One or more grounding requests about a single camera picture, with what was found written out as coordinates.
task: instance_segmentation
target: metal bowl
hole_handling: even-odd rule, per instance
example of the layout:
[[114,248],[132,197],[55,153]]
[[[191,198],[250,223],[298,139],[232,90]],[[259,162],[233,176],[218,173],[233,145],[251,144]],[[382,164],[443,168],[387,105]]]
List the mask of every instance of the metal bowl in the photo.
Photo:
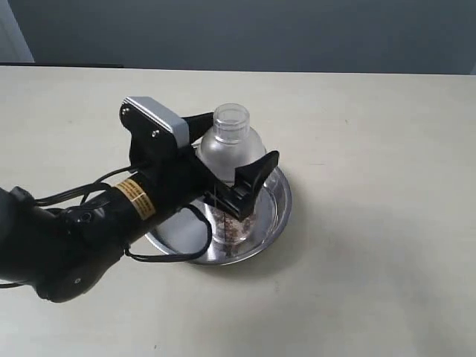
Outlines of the metal bowl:
[[[193,204],[204,211],[202,202],[195,201]],[[255,207],[256,222],[246,239],[236,245],[223,245],[213,240],[208,251],[191,262],[223,266],[253,257],[269,247],[283,232],[291,207],[288,180],[276,168],[260,192]],[[207,230],[190,211],[182,210],[146,234],[146,238],[165,254],[193,253],[206,243]]]

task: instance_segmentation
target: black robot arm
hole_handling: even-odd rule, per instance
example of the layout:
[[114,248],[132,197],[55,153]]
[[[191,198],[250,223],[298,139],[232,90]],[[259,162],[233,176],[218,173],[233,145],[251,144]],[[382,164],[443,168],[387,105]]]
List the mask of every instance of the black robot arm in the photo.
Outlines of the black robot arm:
[[[12,282],[4,287],[29,285],[41,298],[63,302],[87,292],[124,254],[153,262],[196,259],[210,245],[211,227],[190,203],[203,196],[242,220],[277,166],[279,154],[270,152],[237,168],[235,185],[229,187],[192,146],[212,127],[213,113],[181,118],[152,98],[128,97],[120,120],[132,135],[127,169],[134,174],[128,179],[114,187],[98,180],[46,199],[19,187],[9,193],[0,189],[0,279]],[[102,193],[80,205],[50,207],[95,191]],[[207,225],[203,249],[152,258],[130,253],[133,242],[182,208]]]

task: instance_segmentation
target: plastic bottle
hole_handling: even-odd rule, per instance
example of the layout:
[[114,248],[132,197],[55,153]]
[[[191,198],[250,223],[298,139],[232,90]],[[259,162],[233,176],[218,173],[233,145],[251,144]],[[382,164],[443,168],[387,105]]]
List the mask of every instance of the plastic bottle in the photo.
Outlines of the plastic bottle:
[[[235,168],[251,164],[266,154],[260,136],[250,127],[250,114],[239,104],[223,104],[213,113],[213,127],[204,135],[197,156],[226,184],[233,185]],[[236,245],[253,230],[253,213],[243,222],[205,205],[205,215],[212,224],[213,238],[222,244]]]

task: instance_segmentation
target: table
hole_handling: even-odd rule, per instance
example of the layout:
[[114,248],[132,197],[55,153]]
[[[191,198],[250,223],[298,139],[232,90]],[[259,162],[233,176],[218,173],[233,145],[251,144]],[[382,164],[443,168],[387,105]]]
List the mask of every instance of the table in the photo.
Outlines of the table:
[[235,266],[123,258],[68,303],[0,291],[3,356],[476,353],[475,77],[3,67],[0,186],[47,196],[126,165],[128,95],[246,106],[289,225]]

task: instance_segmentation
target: yellow label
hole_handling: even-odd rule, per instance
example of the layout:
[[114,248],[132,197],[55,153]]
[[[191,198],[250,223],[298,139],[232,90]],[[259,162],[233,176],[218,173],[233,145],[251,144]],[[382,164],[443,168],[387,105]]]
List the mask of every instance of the yellow label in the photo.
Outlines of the yellow label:
[[120,184],[117,184],[116,188],[129,199],[143,221],[155,213],[155,207],[152,201],[150,201],[150,198],[144,190],[142,190],[142,187],[134,180],[128,178]]

